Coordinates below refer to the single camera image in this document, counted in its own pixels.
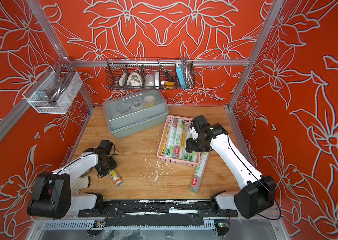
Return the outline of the short red yellow wrap roll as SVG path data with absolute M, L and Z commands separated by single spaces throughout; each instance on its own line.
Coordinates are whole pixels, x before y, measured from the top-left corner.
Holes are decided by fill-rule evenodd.
M 121 186 L 124 182 L 116 170 L 110 171 L 110 178 L 117 187 Z

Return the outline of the green capped wrap roll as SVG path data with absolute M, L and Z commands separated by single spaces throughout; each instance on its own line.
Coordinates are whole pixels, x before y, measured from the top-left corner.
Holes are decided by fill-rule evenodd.
M 170 130 L 169 130 L 167 148 L 165 150 L 165 157 L 166 158 L 171 158 L 173 156 L 174 141 L 175 141 L 177 126 L 178 126 L 178 119 L 172 119 L 171 127 L 170 127 Z

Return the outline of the pink plastic basket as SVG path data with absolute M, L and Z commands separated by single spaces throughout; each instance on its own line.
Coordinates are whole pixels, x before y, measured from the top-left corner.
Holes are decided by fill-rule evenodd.
M 197 167 L 200 153 L 185 151 L 186 138 L 190 137 L 191 118 L 169 115 L 159 145 L 157 156 L 160 161 Z

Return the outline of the long white green wrap roll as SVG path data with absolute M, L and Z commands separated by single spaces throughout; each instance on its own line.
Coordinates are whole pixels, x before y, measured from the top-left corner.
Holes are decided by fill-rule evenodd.
M 198 193 L 199 191 L 208 158 L 209 158 L 209 152 L 201 153 L 200 162 L 195 169 L 194 176 L 192 178 L 192 182 L 189 187 L 189 190 L 193 193 Z

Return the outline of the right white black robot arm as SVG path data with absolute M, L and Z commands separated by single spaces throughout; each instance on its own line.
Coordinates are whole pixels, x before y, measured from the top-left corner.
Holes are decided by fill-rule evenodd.
M 265 177 L 244 157 L 221 124 L 211 125 L 203 115 L 197 116 L 191 120 L 190 134 L 185 150 L 188 153 L 215 151 L 239 185 L 237 194 L 221 192 L 211 197 L 219 210 L 238 211 L 244 218 L 250 219 L 276 204 L 273 177 Z

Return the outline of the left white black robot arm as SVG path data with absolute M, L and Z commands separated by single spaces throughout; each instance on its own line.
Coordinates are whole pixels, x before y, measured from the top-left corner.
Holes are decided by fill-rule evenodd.
M 93 169 L 101 179 L 117 167 L 115 144 L 102 140 L 98 147 L 86 149 L 76 160 L 36 177 L 27 206 L 27 214 L 59 220 L 70 213 L 89 211 L 97 216 L 105 212 L 103 196 L 99 193 L 73 195 L 71 187 L 78 178 L 90 174 Z

